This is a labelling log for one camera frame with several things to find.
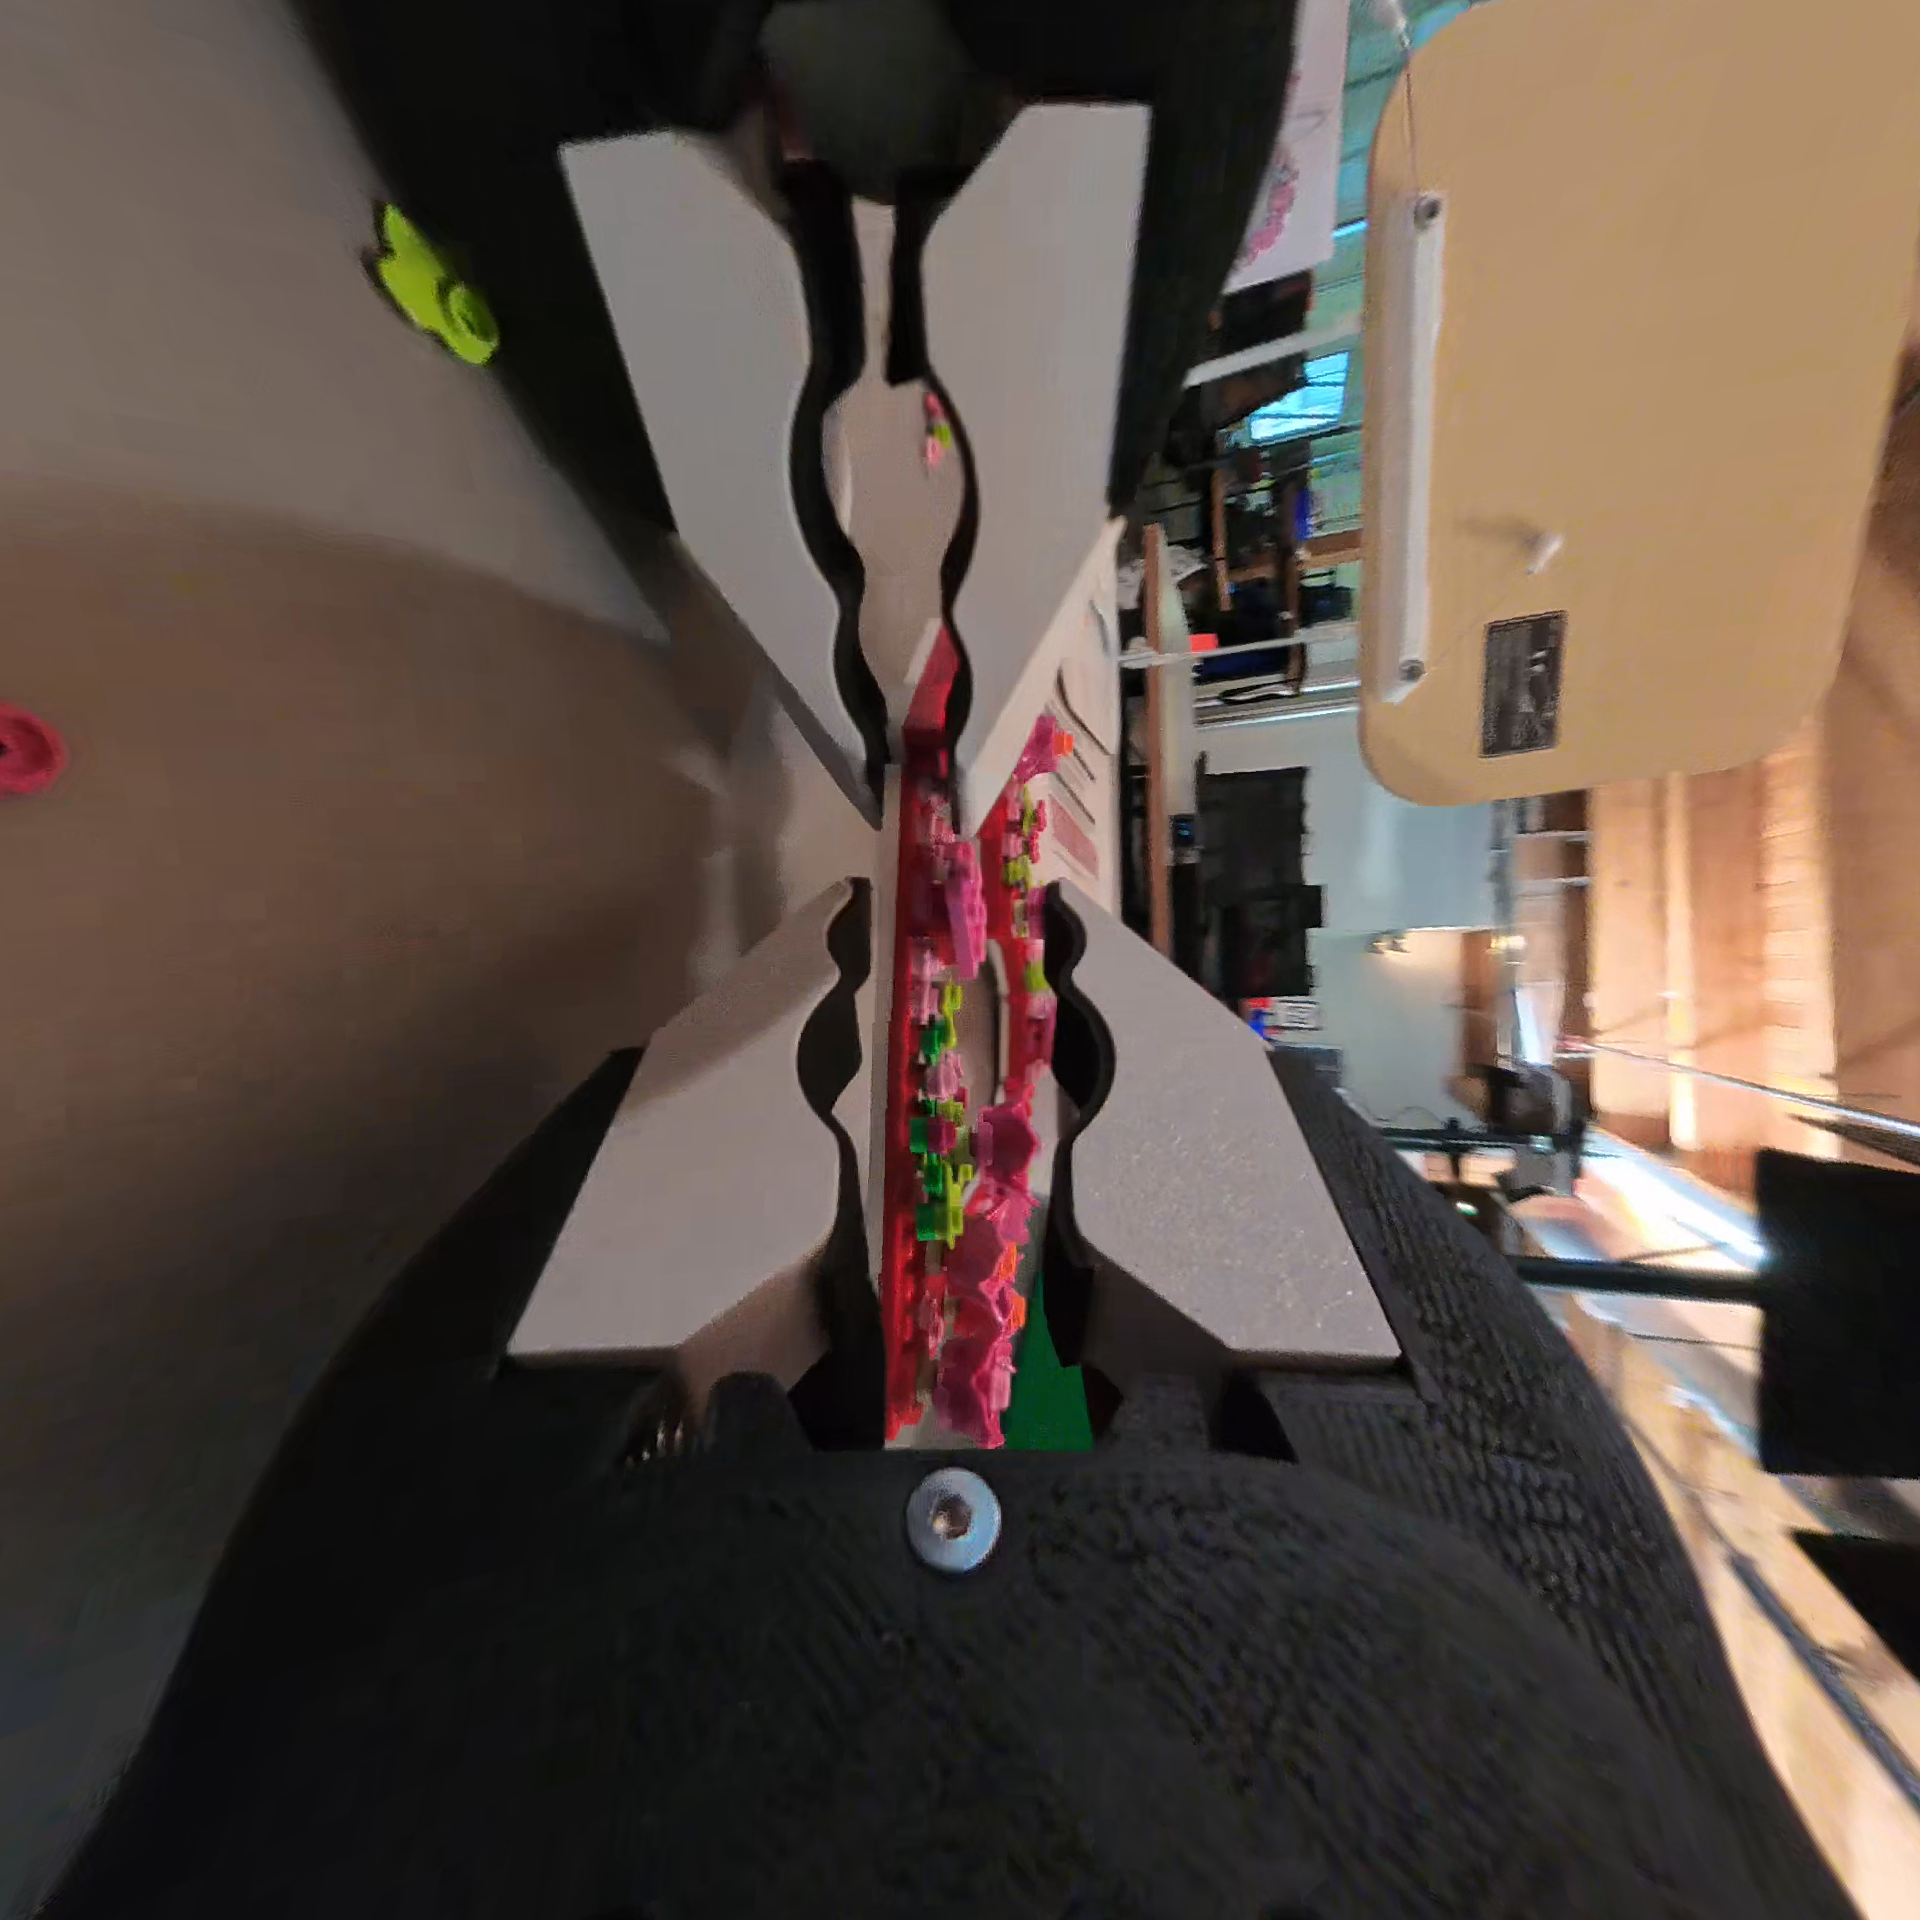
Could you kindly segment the light wooden chair black label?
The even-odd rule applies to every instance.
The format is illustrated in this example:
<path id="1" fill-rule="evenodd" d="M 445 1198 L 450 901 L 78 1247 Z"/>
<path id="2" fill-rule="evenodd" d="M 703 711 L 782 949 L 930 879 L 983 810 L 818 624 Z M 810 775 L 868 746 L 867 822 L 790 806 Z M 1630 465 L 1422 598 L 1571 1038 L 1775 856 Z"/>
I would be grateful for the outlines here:
<path id="1" fill-rule="evenodd" d="M 1361 749 L 1465 806 L 1761 760 L 1833 683 L 1915 278 L 1915 3 L 1503 2 L 1382 106 Z"/>

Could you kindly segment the red lego strip with flowers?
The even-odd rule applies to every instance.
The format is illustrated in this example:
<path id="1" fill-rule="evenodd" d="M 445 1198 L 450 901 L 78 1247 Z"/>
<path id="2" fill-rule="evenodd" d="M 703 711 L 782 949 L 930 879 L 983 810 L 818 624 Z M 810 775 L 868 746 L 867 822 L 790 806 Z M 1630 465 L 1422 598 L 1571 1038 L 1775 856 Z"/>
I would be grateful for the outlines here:
<path id="1" fill-rule="evenodd" d="M 1021 1241 L 971 1208 L 977 1120 L 997 1097 L 1001 1007 L 974 839 L 957 799 L 957 647 L 910 669 L 891 769 L 890 966 L 881 1123 L 883 1435 L 1001 1448 L 1023 1322 Z"/>

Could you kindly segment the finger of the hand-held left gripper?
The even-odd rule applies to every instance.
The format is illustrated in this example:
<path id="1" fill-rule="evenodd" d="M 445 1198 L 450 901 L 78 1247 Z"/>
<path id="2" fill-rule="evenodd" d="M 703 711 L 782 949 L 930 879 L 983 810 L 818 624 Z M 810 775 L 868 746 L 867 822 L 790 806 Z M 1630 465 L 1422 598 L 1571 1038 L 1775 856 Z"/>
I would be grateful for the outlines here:
<path id="1" fill-rule="evenodd" d="M 966 669 L 951 778 L 1009 783 L 1113 549 L 1113 449 L 1149 110 L 1021 106 L 966 171 L 897 187 L 901 368 L 938 393 L 966 473 L 942 559 Z"/>
<path id="2" fill-rule="evenodd" d="M 561 165 L 674 537 L 881 827 L 890 718 L 825 431 L 867 365 L 852 194 L 818 160 L 782 160 L 763 195 L 679 130 L 574 141 Z"/>

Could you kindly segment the lime green lego leaf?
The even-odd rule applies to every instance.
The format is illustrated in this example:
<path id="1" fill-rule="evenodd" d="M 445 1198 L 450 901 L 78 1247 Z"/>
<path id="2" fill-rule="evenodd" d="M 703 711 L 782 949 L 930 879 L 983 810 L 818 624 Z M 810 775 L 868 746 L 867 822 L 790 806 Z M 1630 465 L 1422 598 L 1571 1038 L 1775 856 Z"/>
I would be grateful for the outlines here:
<path id="1" fill-rule="evenodd" d="M 486 368 L 501 330 L 490 299 L 457 262 L 391 201 L 372 206 L 367 280 L 414 330 L 468 368 Z"/>

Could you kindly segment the black box on stand pole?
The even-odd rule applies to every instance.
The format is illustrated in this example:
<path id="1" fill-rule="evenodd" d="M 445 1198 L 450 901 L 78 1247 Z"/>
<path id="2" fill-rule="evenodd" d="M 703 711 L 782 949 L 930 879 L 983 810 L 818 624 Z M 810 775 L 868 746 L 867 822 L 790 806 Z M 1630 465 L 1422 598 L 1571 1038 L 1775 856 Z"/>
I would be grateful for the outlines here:
<path id="1" fill-rule="evenodd" d="M 1745 1272 L 1549 1254 L 1511 1264 L 1537 1289 L 1755 1311 L 1762 1466 L 1915 1481 L 1915 1169 L 1764 1146 L 1755 1202 L 1761 1264 Z"/>

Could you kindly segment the green storage box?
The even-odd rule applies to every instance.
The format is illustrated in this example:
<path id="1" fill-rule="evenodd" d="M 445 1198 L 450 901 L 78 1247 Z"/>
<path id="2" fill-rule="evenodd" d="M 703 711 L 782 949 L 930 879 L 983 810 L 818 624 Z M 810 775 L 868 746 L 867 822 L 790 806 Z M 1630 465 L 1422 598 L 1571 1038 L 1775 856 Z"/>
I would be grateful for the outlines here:
<path id="1" fill-rule="evenodd" d="M 1023 1301 L 1023 1322 L 1012 1351 L 1010 1398 L 998 1416 L 1009 1450 L 1085 1453 L 1092 1448 L 1089 1387 L 1082 1366 L 1058 1355 L 1049 1329 L 1044 1277 Z"/>

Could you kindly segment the white sheet pink flower print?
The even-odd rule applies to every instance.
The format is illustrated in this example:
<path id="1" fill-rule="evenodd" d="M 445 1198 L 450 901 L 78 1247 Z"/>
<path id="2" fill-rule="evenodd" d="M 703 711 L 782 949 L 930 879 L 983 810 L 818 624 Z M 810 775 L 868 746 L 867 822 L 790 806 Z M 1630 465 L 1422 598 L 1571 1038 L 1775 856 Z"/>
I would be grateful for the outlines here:
<path id="1" fill-rule="evenodd" d="M 1334 250 L 1349 2 L 1301 2 L 1284 111 L 1225 295 L 1317 272 Z"/>

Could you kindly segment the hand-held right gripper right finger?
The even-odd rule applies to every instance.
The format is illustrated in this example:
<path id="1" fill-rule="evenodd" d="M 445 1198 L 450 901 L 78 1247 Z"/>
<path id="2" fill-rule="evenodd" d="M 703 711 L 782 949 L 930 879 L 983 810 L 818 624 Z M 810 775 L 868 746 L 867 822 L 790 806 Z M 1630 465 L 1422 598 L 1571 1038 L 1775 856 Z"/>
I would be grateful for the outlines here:
<path id="1" fill-rule="evenodd" d="M 1106 1378 L 1393 1371 L 1402 1343 L 1271 1046 L 1076 885 L 1046 886 L 1044 919 L 1058 1355 Z"/>

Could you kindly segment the red lego half heart wreath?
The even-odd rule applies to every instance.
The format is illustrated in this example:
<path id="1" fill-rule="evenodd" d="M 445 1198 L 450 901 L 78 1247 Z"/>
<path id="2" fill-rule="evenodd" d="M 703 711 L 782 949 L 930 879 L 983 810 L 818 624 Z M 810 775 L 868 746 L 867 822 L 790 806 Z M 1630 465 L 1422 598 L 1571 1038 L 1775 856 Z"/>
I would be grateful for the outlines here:
<path id="1" fill-rule="evenodd" d="M 1071 734 L 1044 711 L 1015 773 L 974 839 L 989 957 L 998 981 L 998 1090 L 977 1120 L 971 1208 L 1021 1241 L 1034 1208 L 1030 1167 L 1039 1152 L 1036 1101 L 1049 1071 L 1058 995 L 1046 974 L 1046 898 L 1039 854 L 1049 827 L 1044 782 L 1071 749 Z"/>

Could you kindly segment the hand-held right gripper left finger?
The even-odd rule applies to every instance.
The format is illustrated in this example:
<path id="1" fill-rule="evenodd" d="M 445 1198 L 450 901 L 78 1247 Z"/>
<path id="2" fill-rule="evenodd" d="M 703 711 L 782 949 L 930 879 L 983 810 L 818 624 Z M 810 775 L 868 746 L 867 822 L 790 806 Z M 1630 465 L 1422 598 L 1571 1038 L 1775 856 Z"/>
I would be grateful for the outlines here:
<path id="1" fill-rule="evenodd" d="M 810 1369 L 874 1307 L 874 886 L 841 877 L 647 1041 L 519 1362 Z"/>

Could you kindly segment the shelf with blue bins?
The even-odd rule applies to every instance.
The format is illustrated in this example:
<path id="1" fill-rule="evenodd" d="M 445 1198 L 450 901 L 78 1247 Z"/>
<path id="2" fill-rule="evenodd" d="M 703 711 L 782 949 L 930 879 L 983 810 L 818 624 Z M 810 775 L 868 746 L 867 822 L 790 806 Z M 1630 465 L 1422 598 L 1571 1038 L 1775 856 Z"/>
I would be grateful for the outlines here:
<path id="1" fill-rule="evenodd" d="M 1183 586 L 1195 704 L 1253 718 L 1346 699 L 1358 674 L 1361 418 L 1356 341 L 1287 361 L 1284 393 L 1213 437 L 1203 469 L 1207 568 Z"/>

